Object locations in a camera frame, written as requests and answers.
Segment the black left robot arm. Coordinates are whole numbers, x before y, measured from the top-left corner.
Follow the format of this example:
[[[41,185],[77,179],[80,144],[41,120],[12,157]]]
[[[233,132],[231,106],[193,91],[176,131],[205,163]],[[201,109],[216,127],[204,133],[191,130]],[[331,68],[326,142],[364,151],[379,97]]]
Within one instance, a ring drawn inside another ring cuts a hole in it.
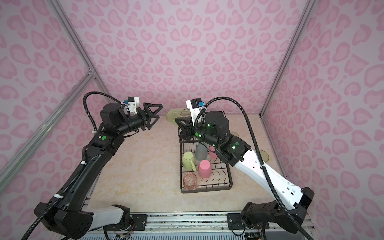
[[[135,115],[124,112],[120,103],[110,103],[100,112],[102,123],[91,141],[82,149],[82,159],[70,178],[48,203],[34,209],[37,219],[23,235],[26,240],[42,223],[48,230],[72,239],[80,239],[90,230],[114,226],[120,230],[131,228],[130,209],[121,205],[94,212],[83,211],[87,193],[107,162],[116,154],[125,135],[151,129],[160,118],[161,104],[144,103]]]

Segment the bright green clear cup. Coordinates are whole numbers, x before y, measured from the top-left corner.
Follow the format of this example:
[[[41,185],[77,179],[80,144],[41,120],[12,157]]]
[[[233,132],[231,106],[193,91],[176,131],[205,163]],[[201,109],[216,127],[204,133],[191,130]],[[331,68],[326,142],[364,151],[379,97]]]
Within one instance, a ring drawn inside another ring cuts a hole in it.
[[[176,118],[191,118],[191,112],[189,109],[171,109],[167,112],[167,121],[178,127],[177,123],[175,122]]]

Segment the light green ceramic mug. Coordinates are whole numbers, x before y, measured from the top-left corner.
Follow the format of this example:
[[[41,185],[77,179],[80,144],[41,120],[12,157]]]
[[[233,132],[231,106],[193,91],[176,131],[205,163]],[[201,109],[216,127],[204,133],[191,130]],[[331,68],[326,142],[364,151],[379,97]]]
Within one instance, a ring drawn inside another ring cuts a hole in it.
[[[185,152],[182,156],[183,168],[187,171],[196,172],[196,158],[192,152]]]

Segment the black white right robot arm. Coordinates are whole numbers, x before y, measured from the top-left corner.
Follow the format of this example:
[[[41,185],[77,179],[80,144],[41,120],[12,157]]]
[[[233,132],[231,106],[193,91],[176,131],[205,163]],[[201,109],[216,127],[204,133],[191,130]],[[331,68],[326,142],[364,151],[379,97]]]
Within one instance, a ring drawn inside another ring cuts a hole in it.
[[[275,198],[264,204],[247,203],[241,212],[244,226],[251,229],[259,223],[276,223],[290,233],[297,232],[314,197],[313,190],[296,186],[264,163],[249,144],[231,134],[230,122],[223,112],[208,112],[195,126],[192,118],[176,118],[175,122],[183,140],[197,138],[214,147],[223,163],[250,176]]]

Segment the magenta pink plastic cup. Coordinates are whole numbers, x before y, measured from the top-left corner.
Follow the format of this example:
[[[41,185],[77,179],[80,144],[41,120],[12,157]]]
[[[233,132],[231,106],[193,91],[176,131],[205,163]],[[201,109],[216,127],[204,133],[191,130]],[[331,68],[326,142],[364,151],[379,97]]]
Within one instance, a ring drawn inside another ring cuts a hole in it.
[[[211,163],[208,160],[202,160],[199,163],[199,170],[198,173],[201,178],[207,179],[211,176],[212,174],[212,166]]]

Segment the clear pink plastic cup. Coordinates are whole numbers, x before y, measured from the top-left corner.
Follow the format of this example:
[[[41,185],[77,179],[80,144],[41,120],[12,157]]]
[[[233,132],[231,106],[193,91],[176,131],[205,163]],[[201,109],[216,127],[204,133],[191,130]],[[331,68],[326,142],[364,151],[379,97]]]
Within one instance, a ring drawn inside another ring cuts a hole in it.
[[[198,186],[197,176],[194,173],[186,173],[183,177],[183,185],[187,191],[196,190]]]

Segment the frosted teal textured cup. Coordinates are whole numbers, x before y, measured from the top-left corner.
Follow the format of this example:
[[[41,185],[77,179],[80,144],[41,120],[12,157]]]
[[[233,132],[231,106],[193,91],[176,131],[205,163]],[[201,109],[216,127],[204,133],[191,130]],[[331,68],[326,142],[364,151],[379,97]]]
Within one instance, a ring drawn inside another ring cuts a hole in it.
[[[207,146],[203,143],[198,143],[195,151],[195,158],[200,163],[203,160],[206,160],[208,157]]]

